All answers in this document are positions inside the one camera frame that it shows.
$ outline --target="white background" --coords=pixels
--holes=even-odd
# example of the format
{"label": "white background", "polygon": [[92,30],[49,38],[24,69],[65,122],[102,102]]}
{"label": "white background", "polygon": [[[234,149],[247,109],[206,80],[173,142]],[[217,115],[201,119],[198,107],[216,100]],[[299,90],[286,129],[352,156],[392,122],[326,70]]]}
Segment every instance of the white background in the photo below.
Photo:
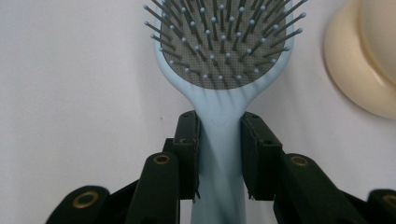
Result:
{"label": "white background", "polygon": [[[366,199],[396,189],[396,121],[350,102],[327,74],[322,42],[344,0],[308,1],[282,76],[250,105],[286,152],[315,160]],[[149,0],[0,1],[0,223],[44,223],[70,191],[114,192],[192,110],[159,70],[143,21]],[[183,202],[181,223],[189,223]],[[248,223],[276,223],[247,203]]]}

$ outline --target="light blue hairbrush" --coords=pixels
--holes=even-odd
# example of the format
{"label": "light blue hairbrush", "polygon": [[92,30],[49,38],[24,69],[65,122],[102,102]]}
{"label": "light blue hairbrush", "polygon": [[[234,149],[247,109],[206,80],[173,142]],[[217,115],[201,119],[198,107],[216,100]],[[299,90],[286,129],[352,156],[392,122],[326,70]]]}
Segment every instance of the light blue hairbrush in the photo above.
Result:
{"label": "light blue hairbrush", "polygon": [[289,61],[290,0],[152,0],[155,55],[168,81],[202,122],[199,192],[193,224],[246,223],[240,118]]}

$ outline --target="black plastic part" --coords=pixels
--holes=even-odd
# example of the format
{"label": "black plastic part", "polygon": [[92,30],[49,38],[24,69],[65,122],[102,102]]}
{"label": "black plastic part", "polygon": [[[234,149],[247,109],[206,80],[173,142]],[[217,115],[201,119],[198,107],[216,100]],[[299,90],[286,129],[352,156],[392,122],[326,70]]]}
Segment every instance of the black plastic part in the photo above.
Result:
{"label": "black plastic part", "polygon": [[201,123],[195,111],[178,118],[172,152],[180,166],[180,199],[193,199],[198,193],[198,146]]}
{"label": "black plastic part", "polygon": [[[288,194],[279,197],[276,195],[276,204],[285,207],[282,203],[292,202],[302,223],[368,223],[311,159],[298,154],[287,154],[280,163],[279,175]],[[290,200],[281,200],[287,196]]]}
{"label": "black plastic part", "polygon": [[147,158],[125,224],[178,224],[177,157],[169,152]]}
{"label": "black plastic part", "polygon": [[128,214],[129,205],[134,197],[137,183],[138,180],[122,189],[119,189],[108,198],[108,205],[112,214],[112,224],[124,223]]}
{"label": "black plastic part", "polygon": [[111,220],[107,189],[86,186],[69,193],[52,212],[47,224],[105,224]]}
{"label": "black plastic part", "polygon": [[277,164],[282,144],[257,115],[246,112],[241,118],[243,176],[249,198],[272,201],[278,183]]}
{"label": "black plastic part", "polygon": [[373,190],[368,199],[368,207],[376,223],[396,223],[396,191],[392,189]]}

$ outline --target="metal bristle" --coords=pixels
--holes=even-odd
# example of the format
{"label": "metal bristle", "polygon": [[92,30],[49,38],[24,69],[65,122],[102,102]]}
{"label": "metal bristle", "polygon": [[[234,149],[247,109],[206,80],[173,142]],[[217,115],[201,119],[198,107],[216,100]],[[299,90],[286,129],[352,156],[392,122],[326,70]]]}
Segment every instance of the metal bristle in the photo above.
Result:
{"label": "metal bristle", "polygon": [[300,34],[291,26],[305,17],[290,14],[291,0],[151,0],[144,9],[161,22],[145,25],[155,33],[170,67],[190,83],[228,90],[265,75]]}

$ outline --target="hairbrush handle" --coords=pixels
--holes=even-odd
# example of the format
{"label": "hairbrush handle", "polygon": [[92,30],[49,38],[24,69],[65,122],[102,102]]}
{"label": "hairbrush handle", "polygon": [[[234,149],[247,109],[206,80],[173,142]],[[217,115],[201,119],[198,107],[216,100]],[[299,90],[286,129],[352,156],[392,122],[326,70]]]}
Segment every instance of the hairbrush handle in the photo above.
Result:
{"label": "hairbrush handle", "polygon": [[246,223],[240,144],[242,114],[238,111],[213,118],[201,118],[201,199],[192,206],[192,224]]}

